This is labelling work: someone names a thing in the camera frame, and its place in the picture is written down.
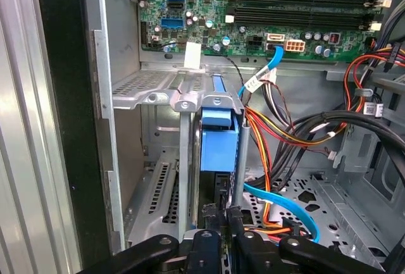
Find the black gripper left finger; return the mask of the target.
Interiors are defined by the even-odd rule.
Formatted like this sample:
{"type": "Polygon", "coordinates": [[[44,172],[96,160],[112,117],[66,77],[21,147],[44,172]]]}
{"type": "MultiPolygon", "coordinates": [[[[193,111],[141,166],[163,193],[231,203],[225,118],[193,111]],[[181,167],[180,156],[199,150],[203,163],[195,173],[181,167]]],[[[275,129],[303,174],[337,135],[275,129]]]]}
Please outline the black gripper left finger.
{"type": "Polygon", "coordinates": [[[179,241],[159,234],[100,261],[81,273],[221,273],[221,224],[217,205],[202,209],[204,226],[189,230],[179,241]]]}

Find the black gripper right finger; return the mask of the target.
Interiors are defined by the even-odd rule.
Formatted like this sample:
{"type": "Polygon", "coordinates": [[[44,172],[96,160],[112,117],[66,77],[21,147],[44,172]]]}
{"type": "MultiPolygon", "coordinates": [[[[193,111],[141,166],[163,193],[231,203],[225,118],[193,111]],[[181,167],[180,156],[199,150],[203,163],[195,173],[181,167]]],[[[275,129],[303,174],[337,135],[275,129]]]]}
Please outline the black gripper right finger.
{"type": "Polygon", "coordinates": [[[243,226],[239,207],[226,210],[232,273],[383,273],[305,237],[288,236],[279,245],[243,226]]]}

